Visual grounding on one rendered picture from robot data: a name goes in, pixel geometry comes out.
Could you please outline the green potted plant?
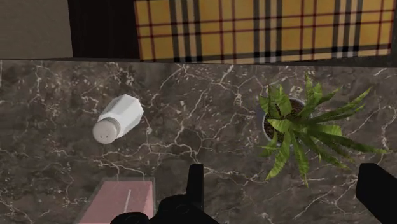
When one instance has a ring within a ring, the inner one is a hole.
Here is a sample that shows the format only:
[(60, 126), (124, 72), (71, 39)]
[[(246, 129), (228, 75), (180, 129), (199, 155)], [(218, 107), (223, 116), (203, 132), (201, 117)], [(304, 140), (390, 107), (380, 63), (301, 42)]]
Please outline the green potted plant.
[(329, 101), (338, 90), (327, 95), (323, 94), (320, 83), (314, 83), (308, 74), (305, 75), (305, 97), (303, 108), (300, 111), (293, 111), (293, 100), (285, 94), (282, 85), (267, 88), (268, 96), (259, 96), (258, 101), (261, 110), (264, 112), (263, 121), (270, 125), (273, 136), (270, 142), (262, 146), (262, 157), (269, 157), (275, 154), (273, 167), (268, 172), (266, 179), (276, 177), (289, 159), (293, 151), (298, 165), (301, 180), (307, 185), (307, 173), (309, 161), (303, 150), (304, 147), (317, 153), (320, 160), (341, 169), (347, 169), (335, 156), (320, 148), (317, 142), (323, 143), (332, 149), (336, 154), (350, 160), (351, 157), (343, 148), (350, 148), (362, 153), (386, 153), (385, 149), (376, 148), (356, 142), (344, 137), (339, 125), (330, 124), (330, 121), (341, 120), (350, 117), (360, 111), (364, 105), (363, 99), (370, 93), (368, 88), (357, 98), (344, 106), (313, 117), (312, 113), (322, 103)]

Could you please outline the white salt shaker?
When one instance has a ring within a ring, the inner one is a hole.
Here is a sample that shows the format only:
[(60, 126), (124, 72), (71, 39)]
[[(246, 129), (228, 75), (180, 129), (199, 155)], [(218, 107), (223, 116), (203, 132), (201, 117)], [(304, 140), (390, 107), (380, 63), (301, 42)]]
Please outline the white salt shaker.
[(101, 144), (112, 143), (137, 126), (143, 113), (139, 99), (127, 94), (115, 97), (99, 115), (93, 127), (94, 139)]

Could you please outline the yellow plaid robot stand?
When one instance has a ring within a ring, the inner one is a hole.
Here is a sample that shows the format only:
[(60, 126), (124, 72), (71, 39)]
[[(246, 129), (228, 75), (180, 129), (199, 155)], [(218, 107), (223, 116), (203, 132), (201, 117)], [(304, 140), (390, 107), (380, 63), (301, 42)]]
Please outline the yellow plaid robot stand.
[(262, 64), (387, 55), (397, 0), (137, 0), (145, 62)]

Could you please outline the pink box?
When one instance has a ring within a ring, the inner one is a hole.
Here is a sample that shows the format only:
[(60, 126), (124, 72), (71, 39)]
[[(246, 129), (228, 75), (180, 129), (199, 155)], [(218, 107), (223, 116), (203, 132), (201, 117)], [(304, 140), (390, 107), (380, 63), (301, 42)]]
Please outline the pink box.
[(103, 178), (73, 224), (110, 224), (122, 213), (156, 213), (155, 178)]

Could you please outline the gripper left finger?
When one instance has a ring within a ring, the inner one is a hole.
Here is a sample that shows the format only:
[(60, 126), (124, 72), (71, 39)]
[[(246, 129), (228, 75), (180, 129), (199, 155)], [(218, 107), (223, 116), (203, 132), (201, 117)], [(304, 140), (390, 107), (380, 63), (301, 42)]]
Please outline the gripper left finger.
[(110, 224), (219, 224), (204, 212), (204, 166), (189, 167), (186, 193), (161, 200), (154, 217), (128, 212), (119, 214)]

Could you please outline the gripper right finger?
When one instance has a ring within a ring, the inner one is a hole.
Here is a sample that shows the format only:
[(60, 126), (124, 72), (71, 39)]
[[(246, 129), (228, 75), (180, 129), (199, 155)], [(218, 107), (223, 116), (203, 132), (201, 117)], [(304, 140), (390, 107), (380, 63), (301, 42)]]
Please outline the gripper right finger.
[(397, 178), (379, 165), (360, 165), (356, 197), (381, 224), (397, 224)]

